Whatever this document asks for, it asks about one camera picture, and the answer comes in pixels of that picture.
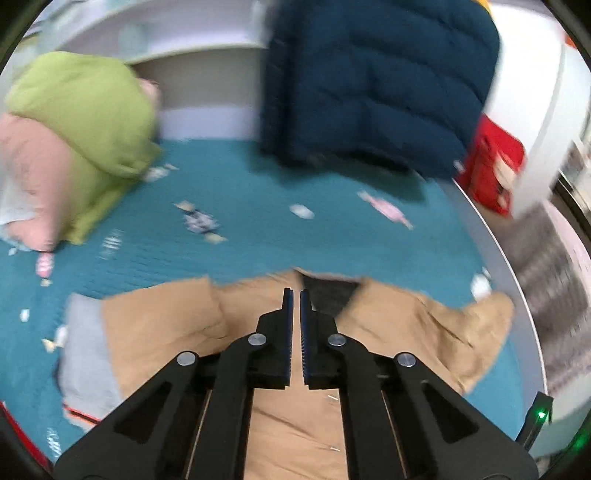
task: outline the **metal screw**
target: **metal screw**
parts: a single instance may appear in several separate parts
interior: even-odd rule
[[[329,345],[343,346],[345,343],[347,343],[347,339],[339,333],[329,336]]]
[[[187,367],[189,365],[193,365],[195,363],[195,354],[192,352],[183,352],[181,354],[179,354],[179,356],[177,357],[177,363],[181,366],[181,367]]]
[[[417,363],[417,359],[411,353],[401,353],[397,356],[396,360],[398,360],[400,365],[407,368],[414,367]]]
[[[250,337],[248,337],[248,343],[250,343],[252,346],[264,345],[266,342],[267,337],[262,333],[253,333]]]

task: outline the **teal bed sheet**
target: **teal bed sheet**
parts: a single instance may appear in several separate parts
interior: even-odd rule
[[[229,283],[301,267],[369,276],[452,307],[472,301],[470,282],[482,259],[435,182],[362,166],[285,170],[244,141],[162,146],[160,163],[178,170],[130,192],[86,245],[62,245],[51,286],[40,286],[35,253],[8,256],[9,246],[0,244],[0,400],[50,459],[82,435],[63,417],[53,378],[59,350],[48,353],[41,342],[54,337],[72,292],[102,298],[178,278],[207,274]],[[380,215],[358,197],[360,190],[398,206],[414,229]],[[187,230],[174,206],[183,200],[213,215],[228,240],[213,245]],[[307,206],[314,219],[291,213],[293,204]],[[121,246],[103,260],[104,240],[113,232]],[[30,311],[25,323],[22,309]],[[507,435],[517,435],[524,412],[510,342],[467,399]]]

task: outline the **dark blue puffer jacket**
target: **dark blue puffer jacket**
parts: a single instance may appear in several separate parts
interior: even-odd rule
[[[261,147],[295,163],[365,152],[451,178],[499,54],[474,0],[283,0],[264,71]]]

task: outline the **pink candy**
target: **pink candy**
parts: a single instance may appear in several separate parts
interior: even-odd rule
[[[412,224],[406,220],[404,214],[387,200],[374,198],[367,192],[359,192],[359,197],[369,202],[379,213],[391,221],[401,223],[409,230],[413,229]]]
[[[53,272],[53,254],[40,254],[37,258],[37,267],[35,271],[41,278],[51,277],[51,273]]]

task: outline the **tan jacket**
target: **tan jacket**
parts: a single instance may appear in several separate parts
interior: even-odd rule
[[[414,353],[459,393],[475,386],[505,343],[513,306],[504,294],[453,310],[424,295],[361,282],[337,318],[339,331],[381,355]],[[173,282],[106,299],[103,318],[124,397],[179,352],[207,355],[253,332],[260,315],[281,308],[285,287],[296,297],[298,339],[301,276],[295,271],[223,287],[206,278]],[[291,367],[285,391],[255,392],[245,478],[347,478],[338,391],[307,389],[297,341]]]

